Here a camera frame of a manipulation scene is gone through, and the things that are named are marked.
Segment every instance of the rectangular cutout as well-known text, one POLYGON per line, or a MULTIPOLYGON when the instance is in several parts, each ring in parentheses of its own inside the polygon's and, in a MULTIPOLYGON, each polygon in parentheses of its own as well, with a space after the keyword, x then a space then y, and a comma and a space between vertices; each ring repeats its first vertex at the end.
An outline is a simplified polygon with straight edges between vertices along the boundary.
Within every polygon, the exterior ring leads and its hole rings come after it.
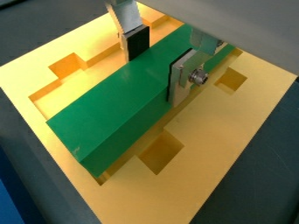
POLYGON ((139 158, 155 175, 172 161, 181 148, 181 142, 167 131, 153 140, 139 158))
POLYGON ((246 80, 247 77, 243 74, 228 68, 227 72, 215 82, 215 86, 220 88, 227 94, 232 95, 238 91, 246 80))

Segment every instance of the green block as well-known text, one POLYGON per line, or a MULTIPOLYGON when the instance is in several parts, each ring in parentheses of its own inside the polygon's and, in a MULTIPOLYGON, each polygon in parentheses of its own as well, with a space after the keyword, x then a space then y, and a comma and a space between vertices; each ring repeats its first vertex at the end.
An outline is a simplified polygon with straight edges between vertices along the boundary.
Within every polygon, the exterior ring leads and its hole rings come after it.
POLYGON ((191 30, 171 33, 47 122, 95 177, 171 109, 169 65, 191 48, 191 30))

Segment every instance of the gray floor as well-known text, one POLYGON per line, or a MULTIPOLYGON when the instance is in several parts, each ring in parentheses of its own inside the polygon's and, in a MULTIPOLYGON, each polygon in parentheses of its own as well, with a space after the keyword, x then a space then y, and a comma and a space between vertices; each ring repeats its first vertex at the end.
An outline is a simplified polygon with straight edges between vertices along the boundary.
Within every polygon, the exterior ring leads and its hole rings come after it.
POLYGON ((0 10, 0 66, 107 12, 103 0, 27 0, 0 10))

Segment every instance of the bolt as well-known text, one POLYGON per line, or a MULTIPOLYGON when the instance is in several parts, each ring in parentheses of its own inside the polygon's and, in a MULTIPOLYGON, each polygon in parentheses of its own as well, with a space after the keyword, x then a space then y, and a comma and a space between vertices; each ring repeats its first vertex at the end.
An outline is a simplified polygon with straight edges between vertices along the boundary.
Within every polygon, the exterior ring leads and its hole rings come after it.
POLYGON ((189 75, 189 82, 197 86, 203 85, 208 80, 208 74, 201 69, 195 69, 189 75))

